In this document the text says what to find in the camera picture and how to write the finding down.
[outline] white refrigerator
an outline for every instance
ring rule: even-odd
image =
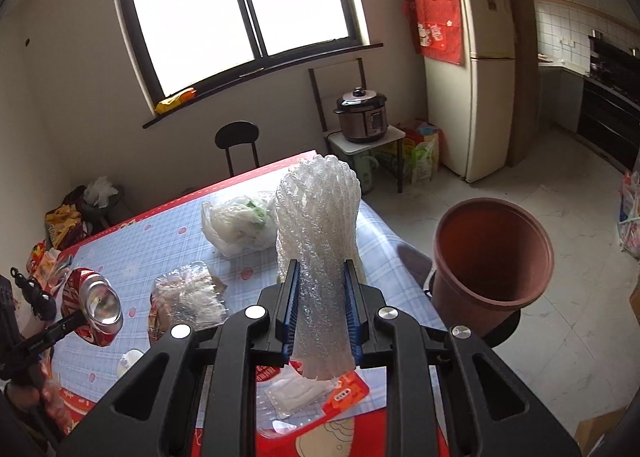
[[[462,65],[424,59],[429,121],[440,158],[473,182],[504,166],[511,135],[514,31],[510,0],[460,0]]]

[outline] black chair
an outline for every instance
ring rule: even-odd
[[[258,152],[255,150],[255,142],[260,135],[260,130],[252,122],[234,121],[226,124],[216,134],[216,146],[226,153],[226,163],[229,166],[229,175],[234,176],[234,167],[231,164],[229,148],[238,144],[250,144],[254,152],[255,167],[259,168]]]

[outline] crushed soda can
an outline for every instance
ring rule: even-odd
[[[85,267],[71,272],[62,291],[62,316],[78,310],[87,323],[76,329],[76,334],[93,345],[110,345],[122,328],[118,295],[105,277]]]

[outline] terracotta flower pot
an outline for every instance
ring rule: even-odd
[[[447,327],[484,336],[537,300],[554,269],[544,228],[519,206],[471,199],[440,220],[433,246],[433,305]]]

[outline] metal screw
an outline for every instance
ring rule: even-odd
[[[471,329],[464,325],[456,325],[451,329],[451,334],[460,340],[466,340],[471,336]]]
[[[244,310],[244,315],[247,318],[251,318],[252,320],[262,318],[265,314],[267,314],[267,309],[265,309],[262,305],[252,305],[251,307],[247,307]]]
[[[383,307],[378,311],[378,316],[383,320],[398,318],[398,309],[394,309],[393,307]]]
[[[171,329],[171,336],[174,338],[186,338],[189,334],[191,334],[191,327],[184,323],[176,325]]]

